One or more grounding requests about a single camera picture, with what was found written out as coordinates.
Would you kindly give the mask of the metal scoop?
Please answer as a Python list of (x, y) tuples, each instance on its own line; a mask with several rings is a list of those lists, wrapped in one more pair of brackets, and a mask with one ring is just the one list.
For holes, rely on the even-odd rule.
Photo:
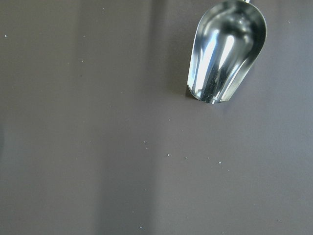
[(202, 102), (229, 101), (267, 38), (261, 11), (248, 0), (225, 0), (200, 19), (191, 52), (187, 87)]

